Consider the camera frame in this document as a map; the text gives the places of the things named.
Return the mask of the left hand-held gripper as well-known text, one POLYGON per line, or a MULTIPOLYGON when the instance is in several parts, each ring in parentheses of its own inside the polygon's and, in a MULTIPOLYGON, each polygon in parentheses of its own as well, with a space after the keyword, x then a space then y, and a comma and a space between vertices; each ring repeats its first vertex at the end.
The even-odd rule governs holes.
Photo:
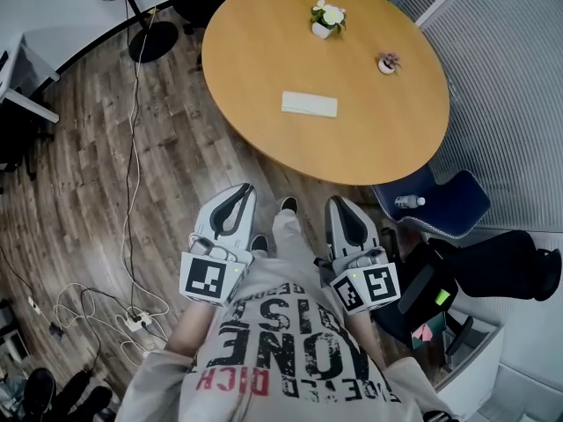
POLYGON ((181 295, 218 307, 230 305, 254 260, 245 250, 250 243, 256 201, 253 185, 238 185, 221 191, 201 207, 194 226, 196 234, 189 237, 189 251, 181 255, 181 295))

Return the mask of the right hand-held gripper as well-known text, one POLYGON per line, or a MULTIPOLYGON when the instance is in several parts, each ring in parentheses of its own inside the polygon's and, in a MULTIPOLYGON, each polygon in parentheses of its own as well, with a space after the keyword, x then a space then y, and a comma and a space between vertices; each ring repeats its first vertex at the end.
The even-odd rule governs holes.
POLYGON ((397 268, 378 246, 376 225, 361 207, 332 196, 325 204, 325 237, 331 258, 342 257, 332 262, 335 277, 329 284, 347 314, 379 309, 400 298, 397 268))

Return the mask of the white box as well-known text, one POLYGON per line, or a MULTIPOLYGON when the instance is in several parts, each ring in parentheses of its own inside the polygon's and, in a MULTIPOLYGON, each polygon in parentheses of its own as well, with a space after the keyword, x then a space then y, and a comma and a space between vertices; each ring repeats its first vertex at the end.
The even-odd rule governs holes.
POLYGON ((281 110, 318 117, 336 118, 338 100, 308 93, 284 91, 281 95, 281 110))

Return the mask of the person's right forearm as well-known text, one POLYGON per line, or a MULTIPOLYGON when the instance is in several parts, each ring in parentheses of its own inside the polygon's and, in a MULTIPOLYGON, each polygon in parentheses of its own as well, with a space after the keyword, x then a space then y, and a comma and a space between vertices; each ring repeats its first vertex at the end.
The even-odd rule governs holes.
POLYGON ((345 316, 345 326, 375 364, 382 370, 386 369, 383 350, 379 337, 371 322, 368 311, 345 316))

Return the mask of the person's left forearm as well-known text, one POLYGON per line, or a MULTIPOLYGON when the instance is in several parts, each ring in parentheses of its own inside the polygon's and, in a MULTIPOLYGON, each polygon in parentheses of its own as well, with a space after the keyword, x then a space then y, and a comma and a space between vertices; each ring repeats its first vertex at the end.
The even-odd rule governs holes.
POLYGON ((193 358, 208 336, 217 307, 203 302, 189 302, 172 331, 165 349, 193 358))

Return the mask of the person's grey trouser leg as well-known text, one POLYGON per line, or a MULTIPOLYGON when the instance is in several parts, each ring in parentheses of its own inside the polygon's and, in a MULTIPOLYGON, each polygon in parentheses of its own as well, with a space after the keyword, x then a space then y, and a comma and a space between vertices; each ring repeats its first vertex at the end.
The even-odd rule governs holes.
POLYGON ((312 253, 303 238, 300 222, 294 210, 282 209, 275 217, 272 227, 277 257, 304 264, 312 253))

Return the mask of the blue chair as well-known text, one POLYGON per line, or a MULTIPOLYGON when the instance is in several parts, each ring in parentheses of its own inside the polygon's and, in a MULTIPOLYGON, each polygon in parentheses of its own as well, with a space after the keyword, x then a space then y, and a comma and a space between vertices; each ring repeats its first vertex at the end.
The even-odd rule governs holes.
POLYGON ((385 215, 397 224, 427 233, 459 239, 466 236, 484 217, 491 202, 484 189, 467 170, 439 184, 428 165, 392 182, 373 185, 372 190, 385 215), (400 209, 398 196, 418 195, 426 204, 415 209, 400 209))

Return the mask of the white power strip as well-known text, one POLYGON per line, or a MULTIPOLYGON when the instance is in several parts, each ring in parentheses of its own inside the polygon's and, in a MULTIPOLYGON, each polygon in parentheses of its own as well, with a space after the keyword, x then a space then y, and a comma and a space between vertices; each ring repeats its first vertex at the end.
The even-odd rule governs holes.
POLYGON ((144 328, 151 325, 152 320, 150 315, 142 311, 137 315, 127 316, 125 319, 125 325, 131 332, 137 332, 139 330, 143 330, 144 328))

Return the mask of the black mesh office chair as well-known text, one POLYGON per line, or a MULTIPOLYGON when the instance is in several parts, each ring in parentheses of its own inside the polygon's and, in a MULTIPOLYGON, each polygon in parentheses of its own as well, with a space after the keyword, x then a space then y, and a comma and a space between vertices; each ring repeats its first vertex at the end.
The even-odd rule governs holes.
POLYGON ((548 300, 558 289, 563 269, 559 250, 539 249, 531 236, 513 230, 467 247, 431 238, 417 244, 406 258, 399 255, 394 230, 385 228, 391 242, 391 262, 398 273, 400 298, 371 312, 371 318, 396 340, 415 350, 423 344, 411 333, 428 324, 433 337, 449 330, 454 338, 446 354, 458 349, 472 327, 472 317, 459 323, 449 309, 458 292, 474 298, 507 297, 548 300), (450 298, 439 306, 441 289, 450 298))

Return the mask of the person's printed grey shirt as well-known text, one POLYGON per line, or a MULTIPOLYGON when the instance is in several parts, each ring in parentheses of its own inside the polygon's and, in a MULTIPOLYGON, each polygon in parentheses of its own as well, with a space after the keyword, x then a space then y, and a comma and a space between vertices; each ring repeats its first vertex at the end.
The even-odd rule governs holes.
POLYGON ((194 353, 150 353, 115 422, 427 422, 447 416, 418 362, 381 368, 339 301, 259 258, 194 353))

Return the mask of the small pink succulent pot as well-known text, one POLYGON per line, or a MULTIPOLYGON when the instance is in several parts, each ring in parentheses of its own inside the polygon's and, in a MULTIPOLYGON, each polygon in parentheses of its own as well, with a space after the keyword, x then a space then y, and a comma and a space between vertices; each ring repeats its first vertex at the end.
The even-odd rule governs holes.
POLYGON ((383 74, 391 75, 400 67, 400 58, 393 52, 382 52, 378 56, 377 66, 383 74))

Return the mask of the black floor fan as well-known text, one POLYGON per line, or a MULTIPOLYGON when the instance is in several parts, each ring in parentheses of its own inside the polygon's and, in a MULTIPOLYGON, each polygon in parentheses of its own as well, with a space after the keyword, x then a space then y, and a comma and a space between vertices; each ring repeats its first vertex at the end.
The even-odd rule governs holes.
POLYGON ((124 0, 126 8, 131 9, 133 17, 131 20, 138 23, 140 31, 128 41, 128 53, 135 63, 154 62, 167 54, 178 40, 179 33, 177 27, 169 21, 156 21, 154 9, 150 21, 142 13, 135 0, 124 0))

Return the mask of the white flower plant pot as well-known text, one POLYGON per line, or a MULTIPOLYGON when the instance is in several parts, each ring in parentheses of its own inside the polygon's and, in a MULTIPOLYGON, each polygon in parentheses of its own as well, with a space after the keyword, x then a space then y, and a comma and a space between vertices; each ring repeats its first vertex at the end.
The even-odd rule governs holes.
POLYGON ((326 40, 335 33, 346 29, 347 11, 325 0, 318 0, 311 8, 311 31, 326 40))

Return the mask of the black swivel chair base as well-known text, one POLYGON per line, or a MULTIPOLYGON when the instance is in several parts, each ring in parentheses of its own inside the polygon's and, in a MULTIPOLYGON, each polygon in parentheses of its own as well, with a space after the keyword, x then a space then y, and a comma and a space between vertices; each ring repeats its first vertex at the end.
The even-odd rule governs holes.
POLYGON ((44 367, 35 369, 24 388, 22 422, 93 422, 112 402, 113 391, 97 386, 77 405, 90 379, 91 372, 82 370, 58 392, 52 373, 44 367))

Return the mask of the white desk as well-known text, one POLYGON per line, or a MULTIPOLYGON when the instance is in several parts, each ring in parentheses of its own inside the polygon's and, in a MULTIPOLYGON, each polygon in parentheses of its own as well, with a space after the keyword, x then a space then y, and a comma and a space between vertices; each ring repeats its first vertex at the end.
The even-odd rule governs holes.
POLYGON ((31 95, 39 89, 41 79, 51 78, 57 82, 59 74, 27 46, 23 33, 17 33, 6 41, 0 48, 0 53, 3 52, 6 52, 7 60, 0 69, 0 104, 5 100, 11 101, 56 124, 59 115, 33 101, 31 95))

